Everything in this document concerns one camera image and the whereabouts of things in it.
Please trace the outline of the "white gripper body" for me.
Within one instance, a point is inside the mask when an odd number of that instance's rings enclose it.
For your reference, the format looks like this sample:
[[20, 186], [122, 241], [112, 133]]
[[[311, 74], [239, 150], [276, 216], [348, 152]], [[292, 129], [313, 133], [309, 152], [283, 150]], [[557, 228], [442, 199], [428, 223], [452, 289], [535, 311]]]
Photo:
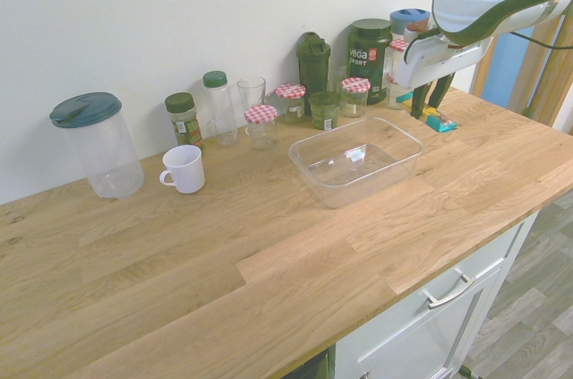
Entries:
[[459, 47], [440, 36], [413, 41], [395, 69], [395, 82], [405, 89], [432, 83], [477, 64], [488, 47], [488, 39], [465, 47]]

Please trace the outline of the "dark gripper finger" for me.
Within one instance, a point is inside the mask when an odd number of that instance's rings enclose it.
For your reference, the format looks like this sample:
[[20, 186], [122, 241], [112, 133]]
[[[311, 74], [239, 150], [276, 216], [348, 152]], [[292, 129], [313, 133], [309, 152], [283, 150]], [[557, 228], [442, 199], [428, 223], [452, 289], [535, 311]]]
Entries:
[[448, 91], [452, 81], [454, 79], [454, 74], [448, 74], [441, 77], [437, 82], [432, 91], [432, 95], [429, 98], [429, 106], [432, 108], [438, 108], [442, 102], [446, 92]]
[[414, 89], [411, 102], [411, 116], [419, 119], [422, 115], [426, 96], [431, 88], [430, 83], [426, 83]]

